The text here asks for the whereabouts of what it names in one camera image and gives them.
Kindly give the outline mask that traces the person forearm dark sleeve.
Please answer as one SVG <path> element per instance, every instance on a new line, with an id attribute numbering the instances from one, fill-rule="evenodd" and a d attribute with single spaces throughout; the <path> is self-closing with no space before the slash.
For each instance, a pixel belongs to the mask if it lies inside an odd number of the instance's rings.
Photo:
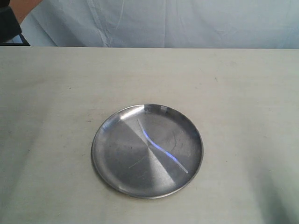
<path id="1" fill-rule="evenodd" d="M 21 23 L 41 0 L 0 1 L 0 44 L 1 46 L 29 46 L 22 35 Z"/>

